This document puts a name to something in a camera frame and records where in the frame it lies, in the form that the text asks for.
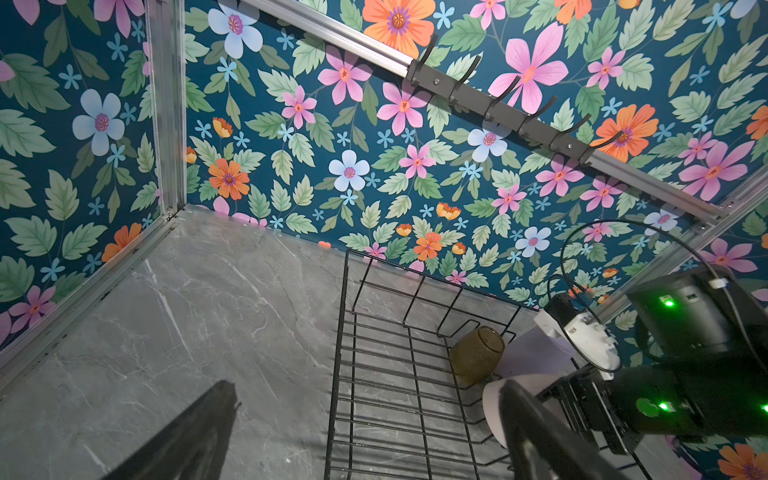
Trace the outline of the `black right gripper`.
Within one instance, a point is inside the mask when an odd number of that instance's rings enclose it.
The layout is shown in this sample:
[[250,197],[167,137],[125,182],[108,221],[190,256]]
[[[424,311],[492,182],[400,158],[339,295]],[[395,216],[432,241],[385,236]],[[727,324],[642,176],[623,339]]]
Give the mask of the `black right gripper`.
[[612,404],[599,372],[583,367],[545,387],[536,398],[556,400],[567,425],[584,440],[613,454],[634,454],[642,436],[630,429]]

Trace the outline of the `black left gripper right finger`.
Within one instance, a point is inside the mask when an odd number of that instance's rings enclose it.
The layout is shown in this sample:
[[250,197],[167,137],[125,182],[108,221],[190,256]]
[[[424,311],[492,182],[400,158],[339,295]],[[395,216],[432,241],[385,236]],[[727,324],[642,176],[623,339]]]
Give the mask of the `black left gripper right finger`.
[[499,413],[516,479],[625,477],[513,380],[502,384]]

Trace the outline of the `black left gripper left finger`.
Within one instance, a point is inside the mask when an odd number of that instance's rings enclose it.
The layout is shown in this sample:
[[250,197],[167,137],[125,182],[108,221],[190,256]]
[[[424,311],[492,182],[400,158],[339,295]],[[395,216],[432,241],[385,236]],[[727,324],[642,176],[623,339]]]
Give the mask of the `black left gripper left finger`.
[[239,407],[235,384],[219,381],[107,479],[219,479]]

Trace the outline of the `cream mug pink handle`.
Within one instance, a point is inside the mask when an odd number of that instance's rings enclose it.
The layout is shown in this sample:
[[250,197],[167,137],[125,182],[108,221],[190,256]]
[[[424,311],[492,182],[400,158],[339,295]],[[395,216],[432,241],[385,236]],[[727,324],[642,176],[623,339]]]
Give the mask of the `cream mug pink handle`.
[[486,423],[502,447],[507,447],[501,421],[501,390],[509,382],[519,384],[528,393],[535,396],[553,384],[559,377],[554,374],[525,374],[492,381],[485,385],[482,394],[482,406]]

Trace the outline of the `amber textured glass cup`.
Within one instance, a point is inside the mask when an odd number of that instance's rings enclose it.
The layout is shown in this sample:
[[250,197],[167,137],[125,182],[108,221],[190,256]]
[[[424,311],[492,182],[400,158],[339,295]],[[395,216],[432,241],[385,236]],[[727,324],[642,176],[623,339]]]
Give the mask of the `amber textured glass cup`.
[[449,352],[453,373],[466,385],[474,385],[496,368],[506,344],[492,328],[481,326],[460,339]]

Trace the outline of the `lilac plastic cup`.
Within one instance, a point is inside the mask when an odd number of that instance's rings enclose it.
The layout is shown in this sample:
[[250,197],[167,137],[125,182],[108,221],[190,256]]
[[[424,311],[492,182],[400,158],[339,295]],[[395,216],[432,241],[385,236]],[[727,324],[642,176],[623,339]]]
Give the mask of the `lilac plastic cup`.
[[563,337],[550,337],[538,327],[510,342],[494,369],[502,378],[529,374],[558,374],[572,365],[575,351]]

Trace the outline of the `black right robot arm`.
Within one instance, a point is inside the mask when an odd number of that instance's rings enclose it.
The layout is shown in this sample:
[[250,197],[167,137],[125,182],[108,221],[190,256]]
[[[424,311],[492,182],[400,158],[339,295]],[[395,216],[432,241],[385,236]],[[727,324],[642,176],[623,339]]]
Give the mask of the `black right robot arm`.
[[767,314],[725,267],[669,274],[627,293],[648,363],[584,366],[538,397],[617,454],[647,435],[683,440],[767,433]]

